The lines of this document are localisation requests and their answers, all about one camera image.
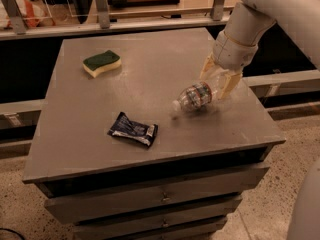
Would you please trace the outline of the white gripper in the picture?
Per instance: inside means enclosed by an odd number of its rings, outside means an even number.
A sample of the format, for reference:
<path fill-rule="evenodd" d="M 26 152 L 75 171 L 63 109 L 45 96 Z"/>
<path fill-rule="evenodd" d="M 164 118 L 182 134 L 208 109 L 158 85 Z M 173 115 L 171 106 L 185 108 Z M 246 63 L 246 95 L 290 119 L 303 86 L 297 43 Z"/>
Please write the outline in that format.
<path fill-rule="evenodd" d="M 220 31 L 213 43 L 212 53 L 204 61 L 200 80 L 219 77 L 218 98 L 225 99 L 242 78 L 244 67 L 248 66 L 258 50 L 258 45 L 243 45 Z"/>

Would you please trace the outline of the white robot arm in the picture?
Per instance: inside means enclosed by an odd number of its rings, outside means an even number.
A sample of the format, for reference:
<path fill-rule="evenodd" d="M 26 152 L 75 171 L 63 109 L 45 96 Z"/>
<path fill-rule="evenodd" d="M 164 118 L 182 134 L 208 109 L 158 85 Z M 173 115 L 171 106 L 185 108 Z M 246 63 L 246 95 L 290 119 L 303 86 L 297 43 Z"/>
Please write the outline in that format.
<path fill-rule="evenodd" d="M 320 67 L 320 0 L 240 0 L 214 41 L 200 78 L 224 75 L 219 97 L 240 81 L 263 34 L 278 24 L 311 63 Z M 287 240 L 320 240 L 320 159 L 314 162 L 299 190 Z"/>

